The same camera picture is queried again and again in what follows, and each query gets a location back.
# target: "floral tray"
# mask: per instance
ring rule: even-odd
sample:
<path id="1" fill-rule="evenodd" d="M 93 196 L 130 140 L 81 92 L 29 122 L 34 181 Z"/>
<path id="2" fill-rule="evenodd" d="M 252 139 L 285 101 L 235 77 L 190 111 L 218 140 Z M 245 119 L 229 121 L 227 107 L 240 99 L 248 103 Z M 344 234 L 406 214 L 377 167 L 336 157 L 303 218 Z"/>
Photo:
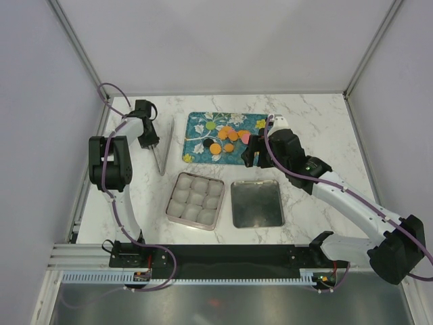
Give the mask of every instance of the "floral tray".
<path id="1" fill-rule="evenodd" d="M 258 134 L 258 130 L 265 127 L 266 118 L 266 114 L 190 113 L 183 144 L 183 161 L 198 164 L 243 165 L 241 153 L 246 149 L 246 145 L 240 139 L 236 142 L 231 142 L 229 139 L 221 140 L 218 138 L 218 132 L 224 126 L 230 126 L 235 131 L 246 130 L 251 134 Z M 222 148 L 225 144 L 232 143 L 235 147 L 234 151 L 228 153 L 223 150 L 220 154 L 212 155 L 203 144 L 203 141 L 208 138 Z"/>

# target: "gray floor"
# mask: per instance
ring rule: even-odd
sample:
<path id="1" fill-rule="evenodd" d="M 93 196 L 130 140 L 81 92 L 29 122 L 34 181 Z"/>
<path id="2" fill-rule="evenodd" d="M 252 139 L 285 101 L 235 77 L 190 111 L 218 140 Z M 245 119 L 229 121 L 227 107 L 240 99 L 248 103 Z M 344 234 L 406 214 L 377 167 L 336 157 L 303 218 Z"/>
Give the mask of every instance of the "gray floor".
<path id="1" fill-rule="evenodd" d="M 62 285 L 65 301 L 81 304 L 114 288 Z M 333 294 L 295 286 L 172 286 L 119 291 L 79 310 L 58 304 L 52 324 L 413 324 L 400 286 L 350 273 Z"/>

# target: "red wire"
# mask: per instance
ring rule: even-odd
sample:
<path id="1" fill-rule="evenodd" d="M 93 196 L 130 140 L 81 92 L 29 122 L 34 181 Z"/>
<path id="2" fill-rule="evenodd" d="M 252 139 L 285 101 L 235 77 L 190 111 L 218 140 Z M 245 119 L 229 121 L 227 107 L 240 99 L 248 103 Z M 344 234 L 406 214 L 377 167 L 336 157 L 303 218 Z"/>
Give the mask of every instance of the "red wire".
<path id="1" fill-rule="evenodd" d="M 334 271 L 332 272 L 332 275 L 331 275 L 331 276 L 334 276 L 335 273 L 337 273 L 337 268 L 338 268 L 338 266 L 337 266 L 337 262 L 335 262 L 335 261 L 332 261 L 332 262 L 334 263 Z"/>

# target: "marble table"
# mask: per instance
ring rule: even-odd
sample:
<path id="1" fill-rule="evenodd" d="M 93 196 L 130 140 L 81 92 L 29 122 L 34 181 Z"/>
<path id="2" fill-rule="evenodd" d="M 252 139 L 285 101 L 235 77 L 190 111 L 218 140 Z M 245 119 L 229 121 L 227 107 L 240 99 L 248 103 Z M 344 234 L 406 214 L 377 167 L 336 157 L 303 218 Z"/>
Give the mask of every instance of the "marble table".
<path id="1" fill-rule="evenodd" d="M 144 97 L 132 97 L 131 103 L 141 98 Z M 189 164 L 181 158 L 190 112 L 279 113 L 287 118 L 307 154 L 321 158 L 350 185 L 373 198 L 342 95 L 209 95 L 146 99 L 158 107 L 158 119 L 174 116 L 176 121 L 164 176 L 157 173 L 153 154 L 149 150 L 141 149 L 137 141 L 130 145 L 133 164 L 131 200 L 147 243 L 308 244 L 325 230 L 346 236 L 365 237 L 358 227 L 334 208 L 291 186 L 283 173 L 276 169 Z M 113 106 L 122 112 L 129 111 L 121 97 L 114 98 Z M 118 115 L 110 113 L 106 129 L 115 128 L 119 121 Z M 187 227 L 167 219 L 164 211 L 168 198 L 182 171 L 225 182 L 221 214 L 214 231 Z M 279 182 L 285 224 L 282 227 L 237 229 L 233 225 L 231 214 L 231 183 L 266 179 L 276 179 Z M 105 239 L 114 239 L 114 223 L 107 202 L 96 186 L 92 185 L 77 242 L 102 243 Z"/>

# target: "white enclosure panel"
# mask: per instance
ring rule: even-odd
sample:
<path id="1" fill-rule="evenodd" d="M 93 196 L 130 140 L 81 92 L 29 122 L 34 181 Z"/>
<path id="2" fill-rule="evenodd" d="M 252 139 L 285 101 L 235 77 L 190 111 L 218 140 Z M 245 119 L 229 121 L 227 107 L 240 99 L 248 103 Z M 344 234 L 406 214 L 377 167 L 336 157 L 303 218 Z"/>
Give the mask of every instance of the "white enclosure panel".
<path id="1" fill-rule="evenodd" d="M 343 91 L 392 0 L 59 0 L 128 93 Z"/>
<path id="2" fill-rule="evenodd" d="M 0 323 L 37 302 L 102 105 L 44 0 L 0 4 Z"/>
<path id="3" fill-rule="evenodd" d="M 422 219 L 433 251 L 433 2 L 406 1 L 351 96 L 380 196 Z M 433 276 L 424 259 L 416 271 Z M 433 305 L 433 284 L 420 284 Z"/>

